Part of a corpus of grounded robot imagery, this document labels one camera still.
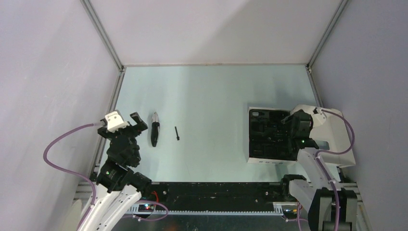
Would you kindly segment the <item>black silver hair clipper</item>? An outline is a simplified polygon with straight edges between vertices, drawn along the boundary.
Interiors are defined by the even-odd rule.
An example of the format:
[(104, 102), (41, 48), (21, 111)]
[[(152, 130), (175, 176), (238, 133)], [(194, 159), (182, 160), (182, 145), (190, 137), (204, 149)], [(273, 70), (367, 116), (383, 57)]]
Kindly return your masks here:
[(157, 112), (154, 112), (153, 115), (152, 115), (152, 123), (151, 123), (151, 144), (152, 144), (152, 147), (157, 146), (159, 134), (160, 134), (159, 116), (158, 116)]

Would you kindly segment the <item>white box with black tray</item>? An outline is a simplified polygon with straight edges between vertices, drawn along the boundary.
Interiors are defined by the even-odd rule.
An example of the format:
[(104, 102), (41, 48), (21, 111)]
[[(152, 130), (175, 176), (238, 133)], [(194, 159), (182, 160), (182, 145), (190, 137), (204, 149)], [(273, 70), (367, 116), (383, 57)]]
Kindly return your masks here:
[(248, 108), (247, 163), (289, 165), (296, 162), (297, 152), (291, 149), (288, 128), (282, 123), (289, 114), (289, 110), (277, 108)]

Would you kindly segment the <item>white box lid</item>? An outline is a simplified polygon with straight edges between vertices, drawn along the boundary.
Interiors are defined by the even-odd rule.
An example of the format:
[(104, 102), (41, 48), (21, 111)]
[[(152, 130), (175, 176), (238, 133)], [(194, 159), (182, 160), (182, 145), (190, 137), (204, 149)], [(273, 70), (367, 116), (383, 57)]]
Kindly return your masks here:
[[(304, 111), (312, 115), (316, 106), (299, 104), (290, 111), (290, 115), (296, 111)], [(345, 122), (340, 118), (343, 114), (336, 109), (322, 109), (327, 119), (324, 124), (313, 127), (310, 132), (312, 138), (320, 149), (333, 153), (347, 150), (351, 145), (351, 140)]]

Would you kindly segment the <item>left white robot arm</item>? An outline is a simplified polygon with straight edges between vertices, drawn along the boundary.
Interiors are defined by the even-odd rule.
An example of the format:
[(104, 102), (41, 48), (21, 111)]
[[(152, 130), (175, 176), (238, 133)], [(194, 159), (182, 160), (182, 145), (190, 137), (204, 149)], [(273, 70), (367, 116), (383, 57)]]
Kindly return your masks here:
[(110, 231), (125, 212), (138, 200), (151, 197), (151, 180), (132, 168), (140, 164), (140, 147), (136, 137), (147, 130), (147, 124), (137, 112), (130, 114), (131, 125), (118, 110), (102, 119), (98, 134), (109, 142), (107, 159), (92, 184), (78, 226), (80, 231)]

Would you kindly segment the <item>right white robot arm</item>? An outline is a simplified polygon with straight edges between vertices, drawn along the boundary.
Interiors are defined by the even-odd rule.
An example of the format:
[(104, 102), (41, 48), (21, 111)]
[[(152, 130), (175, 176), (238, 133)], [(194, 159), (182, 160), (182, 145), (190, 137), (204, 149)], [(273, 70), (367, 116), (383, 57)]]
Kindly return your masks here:
[[(346, 125), (344, 138), (349, 147), (335, 152), (319, 148), (310, 137), (313, 129), (327, 123), (335, 116)], [(289, 125), (289, 137), (298, 146), (296, 160), (303, 167), (309, 179), (301, 175), (285, 175), (280, 187), (280, 196), (285, 201), (298, 202), (298, 211), (307, 212), (307, 221), (312, 231), (355, 231), (357, 229), (357, 194), (347, 190), (329, 171), (322, 154), (340, 156), (351, 151), (355, 133), (351, 124), (333, 109), (300, 104), (282, 123)]]

